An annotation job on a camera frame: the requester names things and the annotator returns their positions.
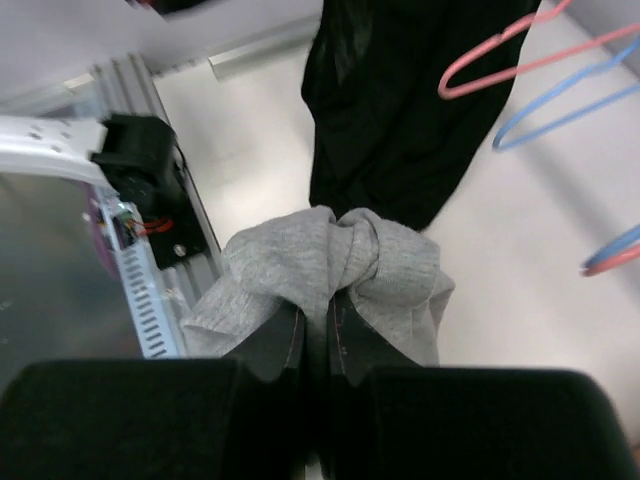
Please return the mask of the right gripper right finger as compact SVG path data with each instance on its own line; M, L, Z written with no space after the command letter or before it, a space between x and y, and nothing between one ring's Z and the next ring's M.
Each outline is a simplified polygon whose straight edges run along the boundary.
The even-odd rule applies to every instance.
M331 479L629 479L633 456L588 376L422 367L339 293L326 318Z

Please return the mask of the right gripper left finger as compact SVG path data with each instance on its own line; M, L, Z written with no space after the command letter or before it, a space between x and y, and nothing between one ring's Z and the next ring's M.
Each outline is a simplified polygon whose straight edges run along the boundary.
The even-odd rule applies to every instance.
M1 399L5 479L297 479L295 306L220 359L47 361Z

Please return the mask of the grey tank top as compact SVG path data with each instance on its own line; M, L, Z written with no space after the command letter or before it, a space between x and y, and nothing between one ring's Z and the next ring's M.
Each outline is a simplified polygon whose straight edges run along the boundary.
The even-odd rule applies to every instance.
M437 333L455 288L439 246L358 208L341 218L325 206L236 233L222 251L221 277L180 322L186 350L221 357L284 301L310 323L311 350L326 338L330 300L346 291L376 332L421 366L439 362Z

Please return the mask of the black tank top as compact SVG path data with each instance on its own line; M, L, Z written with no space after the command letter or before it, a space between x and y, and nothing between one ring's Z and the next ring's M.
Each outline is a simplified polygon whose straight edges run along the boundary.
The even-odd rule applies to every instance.
M438 83L535 1L327 1L301 95L315 123L309 201L425 229L454 193L512 90L454 100Z

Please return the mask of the blue hanger of red top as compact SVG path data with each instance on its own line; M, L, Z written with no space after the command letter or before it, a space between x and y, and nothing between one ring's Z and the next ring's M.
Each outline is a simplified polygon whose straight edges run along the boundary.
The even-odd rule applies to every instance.
M594 265L607 260L608 258L621 253L623 250L629 248L633 243L639 240L640 226L636 225L627 232L619 235L608 244L604 245L598 251L596 251L590 258L585 260L582 264L583 268L591 268Z

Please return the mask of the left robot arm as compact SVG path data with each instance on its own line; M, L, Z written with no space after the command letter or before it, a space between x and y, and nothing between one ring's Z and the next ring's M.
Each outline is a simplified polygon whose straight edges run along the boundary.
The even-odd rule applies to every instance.
M105 119L1 117L1 171L58 177L112 188L148 209L183 197L175 133L149 115Z

